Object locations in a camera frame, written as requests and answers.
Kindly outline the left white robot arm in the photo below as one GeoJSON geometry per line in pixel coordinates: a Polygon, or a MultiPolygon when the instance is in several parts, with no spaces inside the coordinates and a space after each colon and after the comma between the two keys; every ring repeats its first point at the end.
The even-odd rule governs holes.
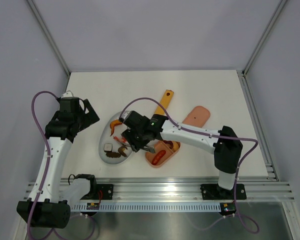
{"type": "Polygon", "coordinates": [[[96,178],[78,174],[74,182],[60,192],[65,160],[77,134],[100,118],[88,99],[60,97],[55,112],[43,131],[45,152],[35,185],[27,200],[19,201],[17,213],[30,227],[63,229],[67,226],[71,207],[83,197],[93,199],[99,194],[96,178]]]}

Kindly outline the pink lunch box lid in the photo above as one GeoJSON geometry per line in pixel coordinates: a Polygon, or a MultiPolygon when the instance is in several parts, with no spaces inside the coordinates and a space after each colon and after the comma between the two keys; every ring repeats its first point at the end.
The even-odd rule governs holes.
{"type": "Polygon", "coordinates": [[[211,116],[210,111],[203,106],[195,106],[187,117],[182,121],[183,124],[202,128],[211,116]]]}

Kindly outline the orange bread roll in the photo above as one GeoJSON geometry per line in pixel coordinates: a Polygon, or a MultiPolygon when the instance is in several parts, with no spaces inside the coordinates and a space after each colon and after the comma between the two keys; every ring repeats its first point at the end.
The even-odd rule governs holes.
{"type": "Polygon", "coordinates": [[[180,148],[179,143],[176,142],[176,141],[172,141],[172,144],[171,144],[171,148],[170,148],[170,149],[171,149],[173,152],[176,152],[179,148],[180,148]]]}

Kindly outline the brown sea cucumber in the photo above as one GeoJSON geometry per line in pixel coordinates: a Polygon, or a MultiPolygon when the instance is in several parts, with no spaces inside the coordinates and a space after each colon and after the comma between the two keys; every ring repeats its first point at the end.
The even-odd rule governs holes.
{"type": "Polygon", "coordinates": [[[118,153],[118,152],[106,152],[105,155],[108,157],[108,158],[120,158],[121,155],[118,153]]]}

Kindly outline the metal food tongs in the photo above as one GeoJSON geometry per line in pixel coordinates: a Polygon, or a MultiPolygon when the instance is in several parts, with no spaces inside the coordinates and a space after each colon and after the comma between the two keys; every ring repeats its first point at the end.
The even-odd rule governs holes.
{"type": "Polygon", "coordinates": [[[148,153],[151,153],[151,154],[155,154],[156,153],[156,150],[153,146],[149,146],[149,145],[146,145],[142,148],[144,151],[148,152],[148,153]]]}

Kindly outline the red sausage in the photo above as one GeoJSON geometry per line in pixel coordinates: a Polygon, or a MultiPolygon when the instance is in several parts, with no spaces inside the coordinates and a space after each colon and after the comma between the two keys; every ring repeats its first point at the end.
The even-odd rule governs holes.
{"type": "Polygon", "coordinates": [[[152,165],[157,165],[161,158],[166,154],[166,150],[161,150],[159,151],[152,159],[151,164],[152,165]]]}

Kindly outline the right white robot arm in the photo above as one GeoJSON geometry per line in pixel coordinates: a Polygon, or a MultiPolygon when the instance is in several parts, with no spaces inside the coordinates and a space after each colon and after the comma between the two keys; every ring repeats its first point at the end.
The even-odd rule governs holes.
{"type": "Polygon", "coordinates": [[[154,154],[151,141],[180,142],[202,149],[214,157],[218,169],[216,191],[222,198],[229,198],[235,192],[236,171],[243,144],[233,129],[223,126],[221,130],[208,130],[173,121],[164,115],[154,114],[152,118],[136,111],[122,113],[118,119],[127,129],[121,134],[134,152],[140,150],[154,154]]]}

